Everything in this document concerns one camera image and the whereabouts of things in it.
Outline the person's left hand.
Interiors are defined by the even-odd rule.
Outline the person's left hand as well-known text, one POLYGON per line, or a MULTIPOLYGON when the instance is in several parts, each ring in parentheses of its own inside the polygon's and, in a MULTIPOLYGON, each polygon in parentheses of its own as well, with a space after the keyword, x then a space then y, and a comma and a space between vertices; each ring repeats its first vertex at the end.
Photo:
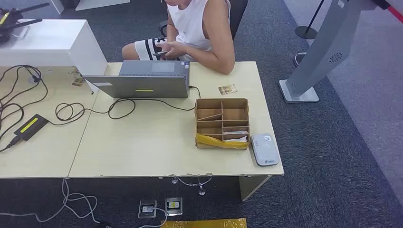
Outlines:
POLYGON ((166 52, 161 56, 162 60, 175 60, 177 57, 187 54, 187 46, 180 42, 157 43, 156 46, 166 52))

